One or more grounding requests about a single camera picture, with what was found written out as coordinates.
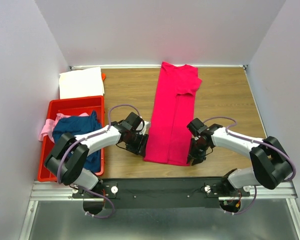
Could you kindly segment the magenta t shirt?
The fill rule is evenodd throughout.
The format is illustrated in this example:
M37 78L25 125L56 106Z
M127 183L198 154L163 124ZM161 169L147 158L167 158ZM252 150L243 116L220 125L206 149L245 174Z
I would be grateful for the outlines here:
M196 93L202 84L198 68L162 62L144 161L186 167L192 134Z

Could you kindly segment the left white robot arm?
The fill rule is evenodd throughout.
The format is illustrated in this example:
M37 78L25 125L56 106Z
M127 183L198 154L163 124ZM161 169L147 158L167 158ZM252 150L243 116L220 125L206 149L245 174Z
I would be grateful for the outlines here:
M121 121L113 121L100 130L82 135L64 133L46 157L44 166L65 186L77 185L91 198L101 191L102 180L84 167L93 153L108 146L125 144L125 150L137 156L146 155L151 123L131 112Z

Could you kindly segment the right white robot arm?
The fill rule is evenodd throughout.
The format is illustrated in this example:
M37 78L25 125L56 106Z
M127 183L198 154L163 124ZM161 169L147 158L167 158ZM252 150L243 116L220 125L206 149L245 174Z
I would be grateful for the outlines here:
M197 165L206 160L208 150L225 148L247 157L252 166L233 169L222 176L218 183L207 186L208 193L231 196L245 186L263 186L275 189L280 183L291 181L296 176L296 167L279 140L273 136L257 138L246 136L220 124L207 126L198 118L187 129L193 138L190 142L187 161Z

